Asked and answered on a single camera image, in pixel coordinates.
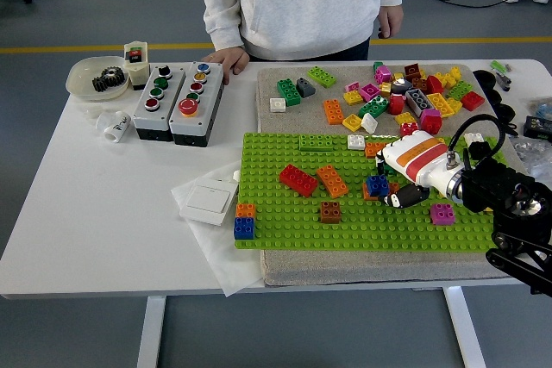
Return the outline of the person's right hand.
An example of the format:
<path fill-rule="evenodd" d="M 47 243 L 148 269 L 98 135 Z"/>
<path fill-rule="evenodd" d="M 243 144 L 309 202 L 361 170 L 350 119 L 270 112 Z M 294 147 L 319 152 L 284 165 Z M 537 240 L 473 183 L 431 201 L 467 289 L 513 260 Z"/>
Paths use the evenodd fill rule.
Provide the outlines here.
<path fill-rule="evenodd" d="M 223 84 L 228 85 L 230 75 L 238 75 L 247 67 L 250 56 L 242 47 L 230 47 L 216 50 L 202 58 L 203 62 L 221 64 L 223 67 Z"/>

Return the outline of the person's left hand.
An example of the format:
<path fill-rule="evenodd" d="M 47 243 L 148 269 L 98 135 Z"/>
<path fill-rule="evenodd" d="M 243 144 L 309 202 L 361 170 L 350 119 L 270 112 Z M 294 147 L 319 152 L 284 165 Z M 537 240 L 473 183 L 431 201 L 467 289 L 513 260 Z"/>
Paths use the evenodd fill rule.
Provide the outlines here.
<path fill-rule="evenodd" d="M 401 5 L 381 6 L 379 8 L 378 22 L 380 39 L 389 39 L 398 34 L 404 19 L 404 11 Z"/>

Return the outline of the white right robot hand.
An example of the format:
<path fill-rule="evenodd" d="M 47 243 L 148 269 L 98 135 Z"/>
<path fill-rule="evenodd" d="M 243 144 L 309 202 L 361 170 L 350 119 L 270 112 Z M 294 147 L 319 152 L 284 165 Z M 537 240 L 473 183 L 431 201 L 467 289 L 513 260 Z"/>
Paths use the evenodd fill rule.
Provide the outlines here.
<path fill-rule="evenodd" d="M 427 199 L 432 188 L 450 200 L 459 200 L 460 156 L 423 130 L 387 144 L 376 153 L 375 160 L 378 172 L 382 173 L 388 165 L 410 180 L 396 193 L 379 197 L 387 206 L 408 208 Z"/>

